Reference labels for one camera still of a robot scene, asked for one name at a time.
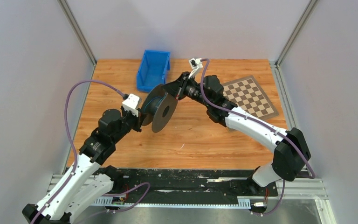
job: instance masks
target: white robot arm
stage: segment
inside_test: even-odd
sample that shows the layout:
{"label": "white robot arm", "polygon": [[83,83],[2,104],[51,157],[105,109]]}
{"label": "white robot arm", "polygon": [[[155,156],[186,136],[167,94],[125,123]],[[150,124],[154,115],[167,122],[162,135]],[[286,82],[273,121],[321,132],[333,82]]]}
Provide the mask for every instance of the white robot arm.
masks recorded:
{"label": "white robot arm", "polygon": [[73,163],[43,199],[23,209],[22,213],[29,223],[40,213],[34,224],[72,224],[98,197],[114,188],[121,190],[123,174],[112,166],[104,168],[87,187],[81,187],[116,150],[115,144],[119,140],[130,130],[141,131],[139,103],[140,98],[130,94],[123,102],[121,112],[111,109],[103,113],[98,127],[80,148],[76,171],[72,172]]}
{"label": "white robot arm", "polygon": [[[308,161],[311,155],[303,133],[296,128],[288,131],[284,128],[275,127],[247,113],[238,107],[237,104],[223,96],[223,86],[216,75],[204,77],[203,84],[197,83],[194,80],[194,74],[198,73],[201,62],[200,58],[190,59],[193,71],[191,73],[183,72],[177,80],[163,85],[165,91],[178,100],[189,97],[205,105],[207,115],[213,122],[250,136],[274,154],[273,161],[264,166],[257,167],[248,178],[249,192],[257,194],[262,188],[276,180],[293,181],[305,163],[300,154],[285,138],[294,142]],[[201,85],[203,86],[205,97],[209,102],[202,96]],[[212,106],[210,103],[213,103],[220,109]]]}

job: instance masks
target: brown and beige checkerboard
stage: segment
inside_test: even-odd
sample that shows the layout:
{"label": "brown and beige checkerboard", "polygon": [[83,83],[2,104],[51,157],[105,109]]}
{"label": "brown and beige checkerboard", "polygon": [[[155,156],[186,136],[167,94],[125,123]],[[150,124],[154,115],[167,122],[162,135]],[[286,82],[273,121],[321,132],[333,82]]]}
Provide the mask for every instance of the brown and beige checkerboard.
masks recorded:
{"label": "brown and beige checkerboard", "polygon": [[224,96],[253,116],[266,120],[279,114],[255,77],[240,78],[223,86]]}

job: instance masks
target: white wall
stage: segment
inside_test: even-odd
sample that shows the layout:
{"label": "white wall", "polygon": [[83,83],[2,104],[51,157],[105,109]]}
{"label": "white wall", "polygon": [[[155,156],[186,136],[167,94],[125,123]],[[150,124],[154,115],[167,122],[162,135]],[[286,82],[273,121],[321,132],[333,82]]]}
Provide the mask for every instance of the white wall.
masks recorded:
{"label": "white wall", "polygon": [[68,0],[97,58],[276,60],[309,0]]}
{"label": "white wall", "polygon": [[358,1],[319,1],[282,70],[337,223],[358,223]]}
{"label": "white wall", "polygon": [[[65,97],[92,69],[57,1],[0,0],[0,224],[25,223],[21,210],[62,172]],[[72,98],[72,130],[85,92]]]}

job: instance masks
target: wooden tabletop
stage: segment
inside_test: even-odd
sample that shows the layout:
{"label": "wooden tabletop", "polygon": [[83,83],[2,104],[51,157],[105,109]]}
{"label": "wooden tabletop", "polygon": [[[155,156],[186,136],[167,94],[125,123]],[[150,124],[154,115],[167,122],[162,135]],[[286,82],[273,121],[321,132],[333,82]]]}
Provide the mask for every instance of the wooden tabletop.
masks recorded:
{"label": "wooden tabletop", "polygon": [[[136,89],[140,60],[98,60],[93,79],[105,81],[124,93],[146,99]],[[191,68],[187,59],[171,59],[167,82]],[[268,60],[212,59],[207,75],[216,74],[221,83],[253,75],[277,108],[279,116],[267,122],[287,128]],[[91,84],[75,136],[79,149],[97,127],[107,109],[119,109],[121,97],[100,84]],[[206,108],[191,99],[179,101],[167,126],[159,133],[151,125],[127,134],[116,144],[116,152],[104,163],[118,168],[207,168],[254,169],[272,160],[272,153],[260,143],[212,122]],[[72,154],[68,163],[73,162]]]}

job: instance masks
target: blue plastic bin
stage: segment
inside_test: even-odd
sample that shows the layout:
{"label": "blue plastic bin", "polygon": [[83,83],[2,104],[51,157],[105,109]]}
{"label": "blue plastic bin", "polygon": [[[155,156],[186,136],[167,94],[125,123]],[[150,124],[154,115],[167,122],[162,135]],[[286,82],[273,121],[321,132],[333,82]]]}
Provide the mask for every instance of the blue plastic bin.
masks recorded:
{"label": "blue plastic bin", "polygon": [[137,73],[139,91],[150,92],[155,86],[165,84],[167,70],[170,69],[170,52],[145,50]]}

